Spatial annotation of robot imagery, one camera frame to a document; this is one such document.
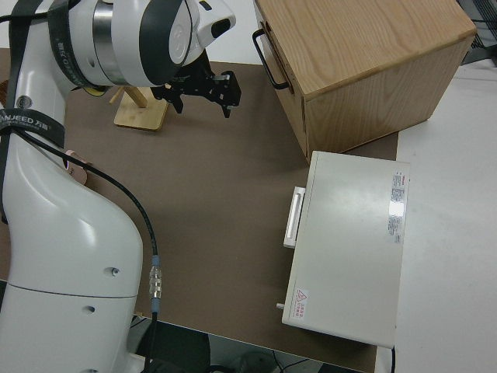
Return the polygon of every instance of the white box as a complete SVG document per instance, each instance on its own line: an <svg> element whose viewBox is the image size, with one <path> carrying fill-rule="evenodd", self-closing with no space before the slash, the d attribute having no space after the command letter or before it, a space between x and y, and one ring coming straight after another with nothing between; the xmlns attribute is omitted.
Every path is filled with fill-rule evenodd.
<svg viewBox="0 0 497 373"><path fill-rule="evenodd" d="M313 152L283 323L392 348L409 164Z"/></svg>

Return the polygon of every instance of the device handle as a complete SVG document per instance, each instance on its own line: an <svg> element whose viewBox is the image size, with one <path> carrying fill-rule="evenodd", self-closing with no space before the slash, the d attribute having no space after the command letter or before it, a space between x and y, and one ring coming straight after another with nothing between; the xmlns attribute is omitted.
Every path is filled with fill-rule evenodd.
<svg viewBox="0 0 497 373"><path fill-rule="evenodd" d="M264 58L264 55L262 54L261 48L259 44L257 43L257 38L261 37L262 35L266 35L266 31L264 29L259 29L255 31L252 35L252 40L254 41L255 49L257 50L257 54L259 55L262 66L264 66L266 70L267 76L269 76L269 80L271 81L271 84L273 85L274 89L286 89L290 87L289 82L283 82L283 83L276 83L274 80L273 74L271 73L271 70L269 69L269 66L266 62L266 59Z"/></svg>
<svg viewBox="0 0 497 373"><path fill-rule="evenodd" d="M285 239L283 241L283 246L288 247L289 249L295 249L295 245L297 244L298 225L301 221L304 195L305 188L296 186L294 195L292 196L290 213L288 214L287 231L285 232Z"/></svg>

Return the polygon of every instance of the black strap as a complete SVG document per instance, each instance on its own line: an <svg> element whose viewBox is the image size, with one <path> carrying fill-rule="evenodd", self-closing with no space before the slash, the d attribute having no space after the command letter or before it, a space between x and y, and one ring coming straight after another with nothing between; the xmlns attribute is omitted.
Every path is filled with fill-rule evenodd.
<svg viewBox="0 0 497 373"><path fill-rule="evenodd" d="M13 16L31 16L40 6L42 0L24 0L17 2L12 10ZM14 107L16 102L17 81L21 64L23 63L24 51L30 32L31 21L29 19L15 19L9 24L9 39L10 39L10 76L9 87L7 90L8 108ZM5 167L7 163L7 152L9 150L8 135L2 135L0 140L0 212L2 213L2 221L7 223L5 212L3 210L3 179L5 177Z"/></svg>
<svg viewBox="0 0 497 373"><path fill-rule="evenodd" d="M0 134L10 134L12 129L33 132L64 147L64 126L55 119L31 109L0 109Z"/></svg>
<svg viewBox="0 0 497 373"><path fill-rule="evenodd" d="M89 82L79 69L71 43L69 2L70 0L55 0L48 9L48 31L55 61L74 85L102 90L102 87Z"/></svg>

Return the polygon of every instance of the cable connector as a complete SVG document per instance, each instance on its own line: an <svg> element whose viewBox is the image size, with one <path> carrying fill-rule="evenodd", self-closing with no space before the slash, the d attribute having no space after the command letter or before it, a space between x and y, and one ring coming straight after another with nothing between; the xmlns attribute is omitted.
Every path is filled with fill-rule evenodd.
<svg viewBox="0 0 497 373"><path fill-rule="evenodd" d="M150 299L152 301L152 313L159 311L159 302L162 295L162 271L158 255L152 257L152 268L150 269Z"/></svg>

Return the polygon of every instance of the brown table surface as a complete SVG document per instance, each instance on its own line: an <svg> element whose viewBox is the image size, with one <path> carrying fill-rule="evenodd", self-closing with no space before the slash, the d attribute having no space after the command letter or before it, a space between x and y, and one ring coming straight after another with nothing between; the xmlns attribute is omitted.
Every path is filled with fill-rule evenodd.
<svg viewBox="0 0 497 373"><path fill-rule="evenodd" d="M9 51L0 50L0 80ZM160 131L117 127L117 103L72 92L66 148L133 191L154 224L162 255L159 318L178 326L345 366L374 371L376 347L282 324L293 252L283 247L294 186L308 164L262 66L214 63L235 71L242 101L230 119L205 99L168 109ZM397 135L350 152L395 159ZM150 245L134 206L95 176L88 186L118 203L144 237L137 312L148 314ZM7 278L9 238L0 226L0 278Z"/></svg>

